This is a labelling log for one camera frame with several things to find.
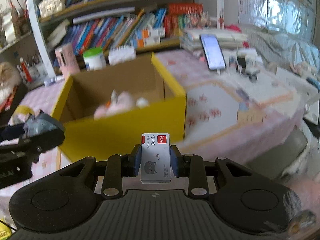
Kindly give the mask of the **small white staples box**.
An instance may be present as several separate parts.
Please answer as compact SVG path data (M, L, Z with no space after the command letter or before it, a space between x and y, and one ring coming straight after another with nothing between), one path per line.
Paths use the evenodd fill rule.
M169 183L171 181L169 134L143 133L141 147L142 183Z

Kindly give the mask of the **pink pig plush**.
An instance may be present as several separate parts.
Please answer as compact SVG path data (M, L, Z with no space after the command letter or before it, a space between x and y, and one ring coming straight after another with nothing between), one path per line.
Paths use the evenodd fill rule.
M110 100L106 103L103 103L95 110L94 118L100 119L107 116L116 115L130 111L135 107L136 102L129 92L123 91L120 94L117 94L117 92L113 90Z

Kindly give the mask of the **yellow tape roll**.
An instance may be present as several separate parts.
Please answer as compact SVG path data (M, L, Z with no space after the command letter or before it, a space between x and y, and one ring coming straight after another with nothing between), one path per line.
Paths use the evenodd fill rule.
M28 120L30 115L35 115L35 112L32 108L25 106L25 105L19 105L15 109L11 120L13 124L20 124L24 123Z

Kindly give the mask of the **red paper stack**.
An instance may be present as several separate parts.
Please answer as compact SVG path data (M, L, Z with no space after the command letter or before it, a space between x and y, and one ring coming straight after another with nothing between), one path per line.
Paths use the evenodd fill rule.
M0 107L1 113L10 110L10 108L12 106L13 99L16 95L16 91L17 91L17 86L14 87L13 92L1 104L1 107Z

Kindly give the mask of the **orange white fluffy cat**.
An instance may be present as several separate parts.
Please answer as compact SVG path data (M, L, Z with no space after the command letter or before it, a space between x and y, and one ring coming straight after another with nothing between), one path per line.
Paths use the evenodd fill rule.
M9 62L2 62L0 65L0 78L1 78L1 91L0 91L0 104L4 103L14 88L19 86L22 78L17 67Z

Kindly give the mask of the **pink checked tablecloth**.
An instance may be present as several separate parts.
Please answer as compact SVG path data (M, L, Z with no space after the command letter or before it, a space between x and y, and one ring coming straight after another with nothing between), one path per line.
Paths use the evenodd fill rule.
M252 82L234 66L221 74L211 72L183 50L155 55L186 93L184 139L172 143L206 160L225 156L245 163L282 144L302 122L305 103L317 93L295 74L281 68L269 72L260 61L255 63L258 79ZM33 90L21 105L52 114L64 85ZM41 155L33 166L33 180L61 168L64 158L61 148Z

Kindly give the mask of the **white pen holder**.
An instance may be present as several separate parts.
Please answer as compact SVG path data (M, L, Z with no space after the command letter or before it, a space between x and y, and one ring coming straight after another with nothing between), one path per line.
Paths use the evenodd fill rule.
M44 64L43 63L39 63L39 64L36 64L36 65L33 65L33 66L28 66L27 67L27 70L31 76L31 79L32 79L32 82L29 82L27 80L27 77L25 75L25 72L23 71L22 67L20 65L17 65L17 69L20 73L20 76L23 80L23 83L29 87L30 89L31 88L34 88L34 87L39 87L39 86L42 86L44 85L44 81L45 79L48 77L48 74L44 68Z

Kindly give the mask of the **small spray bottle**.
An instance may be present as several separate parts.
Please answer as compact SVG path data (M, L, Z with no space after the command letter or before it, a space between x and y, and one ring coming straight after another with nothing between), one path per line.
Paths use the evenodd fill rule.
M61 81L63 81L65 78L63 77L63 75L59 75L59 76L55 76L55 77L50 77L48 79L45 79L44 81L44 86L45 87L49 87L53 84L59 83Z

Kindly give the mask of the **yellow cardboard box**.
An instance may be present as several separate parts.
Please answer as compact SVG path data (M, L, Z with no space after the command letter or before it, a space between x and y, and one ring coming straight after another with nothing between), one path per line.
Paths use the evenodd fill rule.
M148 105L95 119L95 110L112 92L128 92ZM184 139L186 93L155 54L70 76L52 111L63 123L61 151L72 162L93 156L106 160L130 153L143 133L168 133L171 142Z

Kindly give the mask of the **pink humidifier cylinder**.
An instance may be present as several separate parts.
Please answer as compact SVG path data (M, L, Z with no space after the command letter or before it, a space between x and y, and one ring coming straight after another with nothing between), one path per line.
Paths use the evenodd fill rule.
M67 80L69 76L80 72L80 67L71 43L57 47L55 49L55 55L65 80Z

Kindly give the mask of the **white jar green lid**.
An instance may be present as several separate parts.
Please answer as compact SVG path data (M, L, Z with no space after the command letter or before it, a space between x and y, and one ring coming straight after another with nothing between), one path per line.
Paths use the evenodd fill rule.
M83 58L87 70L99 70L107 66L101 47L90 48L84 51Z

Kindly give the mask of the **smartphone with lit screen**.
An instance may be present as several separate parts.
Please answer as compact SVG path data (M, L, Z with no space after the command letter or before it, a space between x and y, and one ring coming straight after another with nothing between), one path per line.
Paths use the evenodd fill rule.
M201 34L200 41L209 70L225 70L226 63L217 37L213 34Z

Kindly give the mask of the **white quilted pouch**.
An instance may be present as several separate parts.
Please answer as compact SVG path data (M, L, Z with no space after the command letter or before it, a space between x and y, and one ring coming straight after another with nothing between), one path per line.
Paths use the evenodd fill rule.
M136 58L136 50L133 46L120 46L111 49L108 54L108 61L111 66Z

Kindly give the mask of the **cream quilted handbag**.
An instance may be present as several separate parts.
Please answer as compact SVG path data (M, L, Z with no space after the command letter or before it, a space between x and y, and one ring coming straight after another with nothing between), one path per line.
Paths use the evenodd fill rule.
M39 3L41 18L52 16L53 14L64 10L65 0L42 0Z

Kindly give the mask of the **row of colourful books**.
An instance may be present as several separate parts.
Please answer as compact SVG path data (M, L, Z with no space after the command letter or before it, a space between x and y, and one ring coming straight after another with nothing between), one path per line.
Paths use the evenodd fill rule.
M121 46L144 48L166 37L165 8L135 15L134 8L102 11L64 20L47 38L47 47L70 43L75 55L100 47L104 51Z

